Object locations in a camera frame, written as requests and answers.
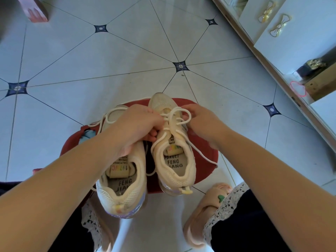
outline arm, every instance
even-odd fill
[[[2,195],[0,251],[47,251],[105,169],[134,142],[155,141],[162,125],[159,114],[134,105],[103,133]]]
[[[192,113],[191,129],[236,168],[291,250],[335,250],[334,196],[231,130],[210,110],[196,104],[182,108]]]

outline lace trim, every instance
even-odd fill
[[[82,227],[88,229],[91,233],[94,252],[100,252],[102,249],[102,232],[95,211],[89,201],[82,207]]]
[[[203,238],[206,243],[211,246],[211,229],[220,220],[225,220],[233,214],[233,211],[237,207],[237,203],[241,196],[249,190],[249,186],[243,182],[236,186],[232,192],[224,199],[222,205],[218,208],[216,213],[210,217],[203,229]]]

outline drawer handle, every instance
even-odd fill
[[[291,17],[286,15],[286,14],[283,14],[282,15],[282,20],[281,20],[281,23],[278,24],[275,29],[271,30],[269,32],[270,35],[272,35],[273,37],[278,37],[280,32],[282,31],[283,27],[287,24],[287,22],[291,21]]]
[[[276,6],[275,2],[269,1],[267,4],[267,8],[264,10],[262,15],[258,17],[260,23],[264,23],[268,20],[270,14],[272,13],[273,8]]]

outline red stool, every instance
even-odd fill
[[[178,106],[195,103],[193,101],[182,99],[182,98],[173,98],[173,100],[176,102]],[[144,100],[132,101],[132,102],[126,103],[125,105],[128,107],[132,106],[133,104],[141,104],[141,105],[148,106],[148,103],[149,103],[149,99],[144,99]],[[84,131],[88,129],[94,130],[97,134],[99,126],[96,126],[96,127],[88,127],[87,125],[82,126],[80,131],[74,133],[73,135],[69,137],[69,139],[66,140],[61,150],[61,155],[65,154],[72,148],[76,147],[79,143],[79,139],[84,134]],[[191,143],[194,144],[204,154],[204,156],[206,156],[209,160],[213,162],[218,161],[218,151],[210,148],[209,144],[205,140],[198,137],[194,133],[191,133],[190,131],[188,131],[188,137]],[[148,144],[148,151],[150,151],[152,143],[147,142],[147,144]],[[192,149],[192,151],[194,153],[195,161],[196,161],[195,183],[198,183],[202,181],[203,179],[205,179],[206,177],[208,177],[213,172],[213,170],[216,168],[216,165],[206,161],[194,149]],[[151,156],[151,153],[148,152],[146,155],[146,172],[152,173],[154,171],[154,168],[155,168],[155,164],[154,164],[153,157]],[[149,194],[162,192],[161,188],[159,187],[157,174],[147,177],[147,190]],[[89,194],[87,194],[83,202],[85,202],[91,196],[92,193],[93,191],[91,190]]]

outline dark tile inlay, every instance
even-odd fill
[[[209,25],[218,25],[216,22],[215,22],[215,19],[206,19],[206,21],[208,21]]]
[[[107,32],[106,25],[95,25],[96,28],[95,33],[100,33],[100,32]]]
[[[274,115],[281,115],[281,113],[275,108],[274,103],[270,105],[263,105],[265,109],[268,111],[268,114],[270,117],[273,117]]]
[[[27,94],[27,84],[29,80],[21,83],[8,83],[9,89],[5,97],[17,94]]]
[[[179,72],[179,71],[189,71],[189,69],[188,69],[185,61],[179,62],[179,63],[174,63],[173,62],[173,64],[175,65],[176,72]]]

